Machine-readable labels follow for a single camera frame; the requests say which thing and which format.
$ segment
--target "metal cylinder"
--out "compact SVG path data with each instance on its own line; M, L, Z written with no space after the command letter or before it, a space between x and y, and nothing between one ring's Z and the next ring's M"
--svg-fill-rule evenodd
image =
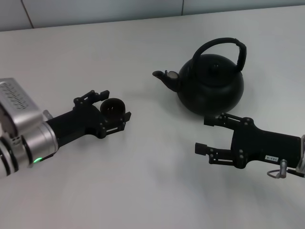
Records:
M6 172L6 167L2 160L0 160L0 178L6 177L8 174Z
M296 167L296 172L305 174L305 135L301 137L301 159Z
M58 150L56 136L46 122L23 135L23 138L30 150L33 161L49 156Z
M285 159L283 159L283 160L281 160L281 163L280 163L279 177L286 178L286 175L287 175L287 161Z
M15 168L10 157L10 153L2 140L0 139L0 154L1 154L1 173L0 177L8 176L11 173L15 172Z
M17 168L26 168L30 161L21 137L10 138L9 135L5 133L2 141L5 141L7 143L7 147L9 147L9 150L12 151L13 157L17 162Z

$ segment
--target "kettle body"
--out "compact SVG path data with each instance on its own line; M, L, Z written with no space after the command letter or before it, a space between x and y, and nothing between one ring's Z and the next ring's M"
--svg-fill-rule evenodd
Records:
M237 64L215 54L202 54L220 43L235 43L240 48ZM241 70L246 58L246 46L233 38L219 38L200 47L193 58L179 71L153 75L174 92L183 105L198 115L218 115L234 108L244 91Z

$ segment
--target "kettle lid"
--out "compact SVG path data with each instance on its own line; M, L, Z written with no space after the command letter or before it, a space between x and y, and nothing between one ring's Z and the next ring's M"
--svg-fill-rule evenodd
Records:
M240 74L236 64L229 59L216 54L200 56L193 71L195 77L203 84L221 87L229 84Z
M229 59L215 54L203 54L217 44L233 43L239 47L237 65ZM234 38L218 38L201 46L190 63L190 75L208 86L224 86L241 74L247 56L246 46Z

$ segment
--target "white tabletop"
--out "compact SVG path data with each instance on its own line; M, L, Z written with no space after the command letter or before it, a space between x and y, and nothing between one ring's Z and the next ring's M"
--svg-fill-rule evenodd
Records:
M195 142L229 149L233 132L203 125L152 76L179 71L215 38L247 46L244 94L230 113L264 130L305 132L305 6L0 33L0 76L40 108L68 112L89 90L123 99L125 131L82 137L0 181L1 229L303 229L305 180L278 166L208 164ZM235 45L209 53L237 60Z

